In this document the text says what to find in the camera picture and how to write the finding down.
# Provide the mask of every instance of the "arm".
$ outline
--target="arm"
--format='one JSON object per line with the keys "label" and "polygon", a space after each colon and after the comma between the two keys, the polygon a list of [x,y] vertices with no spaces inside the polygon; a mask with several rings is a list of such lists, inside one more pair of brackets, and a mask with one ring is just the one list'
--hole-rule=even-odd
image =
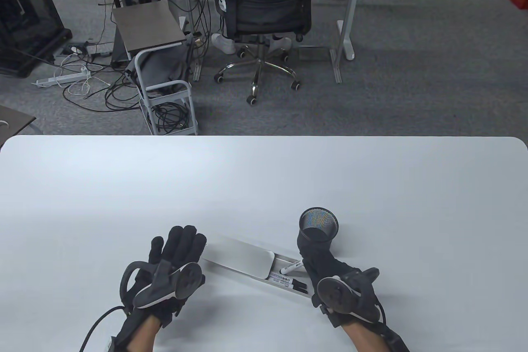
{"label": "arm", "polygon": [[154,339],[156,334],[160,331],[161,322],[155,316],[149,316],[147,320],[137,329],[132,337],[132,341],[128,344],[128,352],[152,352],[154,347]]}
{"label": "arm", "polygon": [[343,324],[343,330],[350,337],[358,352],[389,352],[380,335],[372,333],[358,322]]}

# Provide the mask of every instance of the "gray carpet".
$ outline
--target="gray carpet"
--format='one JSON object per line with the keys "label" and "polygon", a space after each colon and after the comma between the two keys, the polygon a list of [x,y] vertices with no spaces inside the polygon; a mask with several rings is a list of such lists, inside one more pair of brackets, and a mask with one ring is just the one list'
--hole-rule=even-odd
{"label": "gray carpet", "polygon": [[[75,41],[97,41],[104,0],[54,0]],[[309,44],[336,40],[345,3],[313,0]],[[234,56],[209,50],[193,84],[202,135],[497,135],[528,141],[528,14],[508,0],[359,0],[352,30],[356,60],[342,63],[336,85],[329,61],[292,67],[303,86],[266,74],[259,103],[249,107],[252,70],[212,77]],[[113,40],[107,20],[103,41]],[[97,114],[66,102],[42,65],[26,80],[0,77],[0,103],[34,114],[48,134],[143,135],[139,111]],[[102,73],[112,82],[116,75]],[[94,82],[92,89],[101,88]],[[102,97],[77,101],[103,109]]]}

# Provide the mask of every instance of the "white tabletop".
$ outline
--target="white tabletop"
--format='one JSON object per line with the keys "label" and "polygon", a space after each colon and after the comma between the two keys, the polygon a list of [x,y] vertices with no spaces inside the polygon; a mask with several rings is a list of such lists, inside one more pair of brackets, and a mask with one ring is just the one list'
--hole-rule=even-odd
{"label": "white tabletop", "polygon": [[[311,206],[337,216],[338,257],[380,269],[412,352],[525,350],[527,197],[528,152],[507,137],[14,137],[0,151],[0,350],[79,348],[172,225],[298,257]],[[353,350],[308,299],[205,271],[157,350]]]}

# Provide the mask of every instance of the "black mesh cup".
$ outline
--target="black mesh cup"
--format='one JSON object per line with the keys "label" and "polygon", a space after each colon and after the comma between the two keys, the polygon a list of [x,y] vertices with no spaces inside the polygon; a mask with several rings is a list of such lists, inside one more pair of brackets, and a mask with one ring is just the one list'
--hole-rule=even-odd
{"label": "black mesh cup", "polygon": [[337,235],[339,224],[332,212],[324,208],[306,209],[299,219],[299,235],[297,246],[317,244],[321,248],[330,249],[332,239]]}

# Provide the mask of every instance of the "chrome chair base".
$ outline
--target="chrome chair base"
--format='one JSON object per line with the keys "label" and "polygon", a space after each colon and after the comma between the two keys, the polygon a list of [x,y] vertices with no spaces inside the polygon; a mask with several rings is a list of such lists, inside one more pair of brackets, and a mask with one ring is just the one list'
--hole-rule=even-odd
{"label": "chrome chair base", "polygon": [[264,69],[266,67],[270,67],[272,69],[276,69],[279,71],[282,71],[283,73],[286,73],[290,77],[294,79],[292,82],[291,88],[293,90],[298,90],[300,88],[300,81],[297,80],[297,75],[293,69],[291,69],[288,66],[285,65],[279,65],[276,63],[273,63],[271,61],[266,60],[266,58],[270,58],[271,56],[274,56],[276,54],[281,54],[281,60],[286,61],[288,58],[288,53],[285,50],[276,50],[269,54],[265,53],[266,46],[264,45],[264,39],[262,40],[259,37],[259,44],[257,46],[257,53],[253,52],[253,50],[247,46],[244,45],[242,48],[238,50],[236,53],[237,56],[241,59],[244,59],[247,56],[250,56],[251,60],[243,60],[240,62],[234,62],[229,63],[228,65],[225,65],[223,69],[221,69],[217,74],[214,76],[214,80],[220,84],[224,80],[224,72],[226,70],[232,69],[234,67],[240,67],[240,66],[248,66],[248,65],[256,65],[257,69],[255,71],[255,75],[253,77],[253,81],[251,82],[251,94],[247,97],[245,100],[249,105],[253,106],[257,103],[257,94],[259,89],[259,80],[262,76],[262,73],[264,72]]}

